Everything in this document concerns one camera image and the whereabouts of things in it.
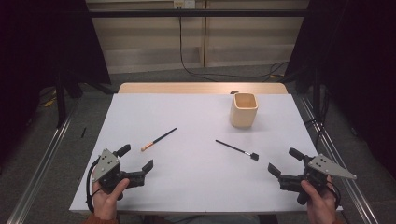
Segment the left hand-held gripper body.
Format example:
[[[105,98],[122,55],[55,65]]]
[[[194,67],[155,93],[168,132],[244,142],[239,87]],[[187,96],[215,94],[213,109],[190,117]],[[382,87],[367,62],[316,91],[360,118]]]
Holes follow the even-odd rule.
[[[111,193],[121,180],[125,178],[130,181],[128,189],[144,186],[146,173],[142,169],[131,173],[122,171],[120,169],[120,157],[116,157],[114,152],[104,149],[99,158],[93,163],[92,183],[98,182],[106,193]]]

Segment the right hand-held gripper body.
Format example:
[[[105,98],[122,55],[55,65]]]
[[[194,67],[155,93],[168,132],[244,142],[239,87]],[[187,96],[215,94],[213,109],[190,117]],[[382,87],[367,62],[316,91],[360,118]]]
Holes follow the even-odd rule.
[[[301,181],[308,181],[318,193],[328,187],[328,176],[334,175],[347,179],[356,179],[357,176],[347,169],[327,158],[323,154],[315,157],[305,155],[301,161],[304,164],[304,171],[301,175],[280,175],[277,179],[282,190],[298,192],[297,203],[305,205],[310,197],[301,186]]]

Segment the black brush with orange end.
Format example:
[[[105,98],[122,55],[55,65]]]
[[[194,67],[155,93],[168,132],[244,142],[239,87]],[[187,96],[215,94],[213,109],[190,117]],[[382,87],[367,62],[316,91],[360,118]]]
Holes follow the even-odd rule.
[[[173,133],[174,131],[177,130],[177,127],[175,127],[174,129],[168,131],[167,133],[164,133],[163,135],[159,136],[158,138],[154,139],[153,141],[147,143],[145,146],[141,147],[141,151],[145,151],[148,148],[152,147],[153,145],[155,145],[156,143],[158,143],[159,141],[161,141],[162,139],[164,139],[167,135]]]

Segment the black brush with square head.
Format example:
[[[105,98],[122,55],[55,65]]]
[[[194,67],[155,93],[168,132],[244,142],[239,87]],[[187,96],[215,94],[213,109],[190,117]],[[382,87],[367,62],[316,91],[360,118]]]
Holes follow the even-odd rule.
[[[238,147],[231,146],[231,145],[226,144],[226,143],[224,143],[224,142],[222,142],[222,141],[220,141],[220,140],[215,140],[215,141],[216,141],[217,143],[220,143],[220,144],[226,146],[226,147],[232,148],[232,149],[234,149],[234,150],[236,150],[236,151],[238,151],[238,152],[241,152],[241,153],[243,153],[243,154],[248,155],[248,156],[249,156],[252,160],[254,160],[254,161],[258,161],[258,160],[259,160],[259,155],[256,154],[256,153],[249,153],[249,152],[246,152],[246,151],[244,151],[244,150],[242,150],[242,149],[240,149],[240,148],[238,148]]]

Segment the beige square cup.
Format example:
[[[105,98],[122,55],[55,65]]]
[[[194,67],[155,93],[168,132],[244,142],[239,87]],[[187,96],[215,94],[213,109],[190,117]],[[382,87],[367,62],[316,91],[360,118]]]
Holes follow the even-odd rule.
[[[252,126],[259,105],[256,96],[252,93],[238,92],[233,96],[230,111],[230,122],[236,128]]]

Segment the person's left hand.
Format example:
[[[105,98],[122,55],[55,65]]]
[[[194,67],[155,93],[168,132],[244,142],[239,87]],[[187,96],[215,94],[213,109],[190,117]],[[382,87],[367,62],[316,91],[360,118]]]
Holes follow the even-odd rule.
[[[103,191],[101,185],[95,182],[92,185],[92,203],[94,215],[101,220],[110,221],[117,218],[117,200],[128,187],[130,181],[125,178],[113,189],[111,193]]]

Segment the person's right hand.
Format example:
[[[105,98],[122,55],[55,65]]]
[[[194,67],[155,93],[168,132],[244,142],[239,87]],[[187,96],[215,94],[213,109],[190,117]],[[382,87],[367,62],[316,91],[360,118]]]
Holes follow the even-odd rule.
[[[307,216],[310,224],[334,224],[337,221],[335,197],[331,190],[325,189],[318,193],[306,180],[301,182],[302,188],[310,197],[307,202]]]

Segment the white table sheet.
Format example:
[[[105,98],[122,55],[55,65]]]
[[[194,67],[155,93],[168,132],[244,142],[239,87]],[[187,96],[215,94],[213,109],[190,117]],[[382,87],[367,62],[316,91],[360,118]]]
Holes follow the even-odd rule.
[[[253,125],[230,123],[230,94],[117,94],[107,111],[92,152],[115,151],[130,144],[120,160],[125,172],[153,160],[145,185],[127,189],[122,212],[151,214],[232,214],[300,212],[297,195],[280,189],[268,170],[272,163],[285,175],[299,175],[304,166],[289,154],[316,150],[289,94],[257,95]],[[141,147],[177,127],[164,139]],[[259,155],[248,155],[215,140]]]

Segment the wooden table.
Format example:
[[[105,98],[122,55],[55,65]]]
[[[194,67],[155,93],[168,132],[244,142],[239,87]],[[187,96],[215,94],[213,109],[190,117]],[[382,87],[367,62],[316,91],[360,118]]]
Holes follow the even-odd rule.
[[[254,94],[287,94],[281,83],[253,82],[141,82],[123,83],[119,93],[229,94],[232,91]]]

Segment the black curtain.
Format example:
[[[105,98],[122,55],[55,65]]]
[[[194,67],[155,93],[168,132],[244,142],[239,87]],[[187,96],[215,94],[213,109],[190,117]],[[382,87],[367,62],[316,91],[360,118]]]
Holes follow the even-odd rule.
[[[86,0],[0,0],[0,165],[58,81],[110,82]]]
[[[396,0],[308,0],[286,77],[319,79],[396,179]]]

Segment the aluminium floor rail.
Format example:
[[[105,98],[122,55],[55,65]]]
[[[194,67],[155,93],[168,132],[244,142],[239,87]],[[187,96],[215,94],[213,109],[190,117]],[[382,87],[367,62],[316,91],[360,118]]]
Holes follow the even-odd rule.
[[[77,106],[78,101],[75,101],[71,105],[70,109],[66,112],[65,119],[61,122],[60,126],[56,128],[46,148],[46,151],[41,158],[40,163],[35,169],[32,178],[28,182],[26,189],[19,198],[6,224],[23,224],[25,221],[35,197],[42,186],[44,177],[46,176],[48,169],[57,153],[57,150],[64,139],[64,135],[68,130],[71,117],[75,113]]]
[[[304,96],[300,98],[300,102],[303,105],[305,114],[309,117],[309,123],[315,130],[316,137],[314,141],[318,141],[316,149],[319,152],[326,152],[326,154],[337,164],[341,165],[343,168],[347,168],[345,162],[343,161],[341,154],[338,152],[333,140],[328,134],[325,126],[316,120],[314,109],[312,103],[309,99]],[[356,183],[355,179],[345,179],[339,177],[339,181],[342,183],[343,188],[346,191],[346,195],[351,200],[352,204],[356,208],[359,217],[363,224],[379,224],[371,205],[366,200],[361,189]]]

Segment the black stand post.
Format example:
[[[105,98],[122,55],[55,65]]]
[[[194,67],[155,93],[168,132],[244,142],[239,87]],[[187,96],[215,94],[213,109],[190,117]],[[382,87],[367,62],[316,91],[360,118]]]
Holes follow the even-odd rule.
[[[64,100],[64,85],[62,82],[62,76],[58,75],[56,77],[56,99],[58,107],[58,124],[57,127],[60,128],[66,119],[66,108]]]
[[[313,109],[316,120],[320,120],[320,75],[317,68],[313,84]]]

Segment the black horizontal frame bar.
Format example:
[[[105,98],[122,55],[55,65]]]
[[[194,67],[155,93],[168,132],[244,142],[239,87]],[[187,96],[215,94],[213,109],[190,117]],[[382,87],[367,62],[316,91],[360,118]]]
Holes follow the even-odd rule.
[[[152,10],[91,10],[94,18],[143,17],[305,17],[307,9],[152,9]]]

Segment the white wall socket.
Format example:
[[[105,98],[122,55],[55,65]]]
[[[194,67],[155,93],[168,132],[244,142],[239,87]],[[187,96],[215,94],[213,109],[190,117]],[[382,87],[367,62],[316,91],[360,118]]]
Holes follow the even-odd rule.
[[[195,0],[173,0],[174,8],[176,9],[195,9]]]

